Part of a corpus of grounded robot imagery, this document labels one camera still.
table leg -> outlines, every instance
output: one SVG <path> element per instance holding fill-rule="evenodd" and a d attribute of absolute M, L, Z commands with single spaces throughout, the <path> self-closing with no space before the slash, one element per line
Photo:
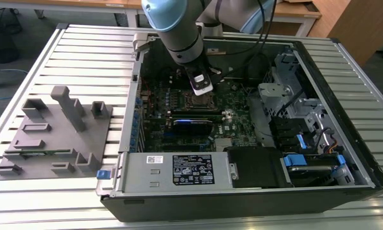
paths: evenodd
<path fill-rule="evenodd" d="M 138 13 L 135 9 L 126 9 L 129 27 L 138 27 Z"/>
<path fill-rule="evenodd" d="M 311 28 L 312 28 L 312 25 L 315 23 L 315 18 L 306 18 L 303 23 L 300 24 L 300 27 L 298 29 L 298 32 L 295 34 L 296 37 L 306 37 Z"/>
<path fill-rule="evenodd" d="M 38 19 L 43 19 L 45 16 L 43 16 L 43 10 L 33 10 L 35 12 L 35 15 L 37 15 L 37 18 Z"/>

motherboard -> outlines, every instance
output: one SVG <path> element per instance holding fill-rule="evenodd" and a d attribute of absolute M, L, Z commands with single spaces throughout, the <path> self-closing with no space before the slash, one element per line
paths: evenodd
<path fill-rule="evenodd" d="M 143 80 L 145 152 L 223 151 L 256 146 L 247 105 L 248 93 L 232 80 L 195 96 L 179 70 Z"/>

wooden table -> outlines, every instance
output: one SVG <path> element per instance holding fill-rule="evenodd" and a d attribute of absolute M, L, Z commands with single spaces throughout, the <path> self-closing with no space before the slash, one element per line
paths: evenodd
<path fill-rule="evenodd" d="M 34 10 L 125 13 L 127 15 L 129 27 L 138 27 L 138 15 L 143 14 L 141 2 L 141 0 L 0 0 L 0 7 Z M 302 3 L 282 2 L 276 5 L 274 17 L 275 24 L 287 23 L 284 24 L 284 27 L 287 28 L 291 27 L 292 23 L 298 25 L 298 27 L 292 27 L 294 34 L 291 35 L 307 36 L 318 18 L 320 18 L 320 13 L 308 11 Z"/>

white label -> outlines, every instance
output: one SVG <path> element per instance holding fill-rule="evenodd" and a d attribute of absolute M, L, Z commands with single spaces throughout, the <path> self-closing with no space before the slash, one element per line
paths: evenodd
<path fill-rule="evenodd" d="M 162 164 L 163 156 L 147 156 L 146 164 Z"/>
<path fill-rule="evenodd" d="M 113 7 L 123 7 L 122 4 L 106 4 L 106 6 L 113 6 Z"/>

barcode label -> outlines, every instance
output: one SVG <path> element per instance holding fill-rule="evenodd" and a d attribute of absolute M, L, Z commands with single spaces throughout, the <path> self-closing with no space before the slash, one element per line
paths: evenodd
<path fill-rule="evenodd" d="M 146 164 L 162 164 L 163 156 L 147 156 Z"/>

